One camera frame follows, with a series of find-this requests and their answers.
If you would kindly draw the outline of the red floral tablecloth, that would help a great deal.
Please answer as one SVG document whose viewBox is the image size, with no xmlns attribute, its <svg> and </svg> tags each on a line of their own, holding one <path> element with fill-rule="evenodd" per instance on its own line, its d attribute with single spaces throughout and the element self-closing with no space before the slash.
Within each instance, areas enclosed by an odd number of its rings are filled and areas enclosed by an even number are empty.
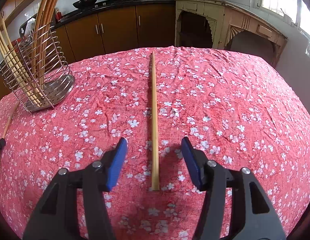
<svg viewBox="0 0 310 240">
<path fill-rule="evenodd" d="M 155 52 L 160 190 L 152 190 Z M 0 161 L 0 212 L 21 236 L 55 173 L 85 168 L 122 137 L 128 151 L 105 194 L 118 239 L 191 239 L 204 193 L 183 137 L 223 167 L 248 167 L 290 233 L 310 201 L 310 115 L 262 58 L 199 48 L 139 48 L 70 65 L 75 86 L 54 109 L 18 106 Z M 17 100 L 0 101 L 0 137 Z"/>
</svg>

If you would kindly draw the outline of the red bottle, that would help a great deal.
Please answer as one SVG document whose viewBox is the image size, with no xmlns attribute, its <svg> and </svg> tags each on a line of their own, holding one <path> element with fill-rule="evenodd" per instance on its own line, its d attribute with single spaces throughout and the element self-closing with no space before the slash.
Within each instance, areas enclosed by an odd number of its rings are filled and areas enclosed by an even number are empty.
<svg viewBox="0 0 310 240">
<path fill-rule="evenodd" d="M 60 12 L 58 8 L 55 9 L 55 18 L 56 18 L 56 21 L 60 21 L 62 18 L 62 13 Z"/>
</svg>

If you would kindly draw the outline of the black wok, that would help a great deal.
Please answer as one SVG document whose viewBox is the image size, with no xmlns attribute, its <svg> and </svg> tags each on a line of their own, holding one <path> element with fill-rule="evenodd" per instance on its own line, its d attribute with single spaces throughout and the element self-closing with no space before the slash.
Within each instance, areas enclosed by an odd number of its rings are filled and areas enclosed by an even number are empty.
<svg viewBox="0 0 310 240">
<path fill-rule="evenodd" d="M 93 8 L 96 4 L 97 0 L 77 0 L 73 3 L 73 6 L 79 10 L 86 10 Z"/>
</svg>

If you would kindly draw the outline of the lower wooden cabinets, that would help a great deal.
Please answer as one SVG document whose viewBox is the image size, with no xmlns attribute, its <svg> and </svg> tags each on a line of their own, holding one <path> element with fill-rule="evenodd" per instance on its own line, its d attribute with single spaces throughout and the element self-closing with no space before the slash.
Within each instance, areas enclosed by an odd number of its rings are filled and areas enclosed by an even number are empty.
<svg viewBox="0 0 310 240">
<path fill-rule="evenodd" d="M 175 1 L 113 3 L 89 11 L 75 11 L 55 24 L 52 29 L 70 66 L 98 55 L 173 45 Z M 13 92 L 0 72 L 0 99 L 9 93 Z"/>
</svg>

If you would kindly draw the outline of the cream wooden side table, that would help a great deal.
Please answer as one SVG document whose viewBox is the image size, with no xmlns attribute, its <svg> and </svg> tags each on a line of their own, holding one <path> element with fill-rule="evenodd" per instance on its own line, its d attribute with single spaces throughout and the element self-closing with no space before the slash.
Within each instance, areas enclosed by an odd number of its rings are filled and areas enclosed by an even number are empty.
<svg viewBox="0 0 310 240">
<path fill-rule="evenodd" d="M 239 33 L 248 31 L 272 43 L 275 55 L 270 65 L 276 67 L 282 51 L 287 44 L 287 37 L 276 27 L 238 5 L 224 0 L 175 0 L 175 41 L 180 46 L 182 12 L 189 12 L 205 17 L 212 35 L 212 48 L 224 49 Z"/>
</svg>

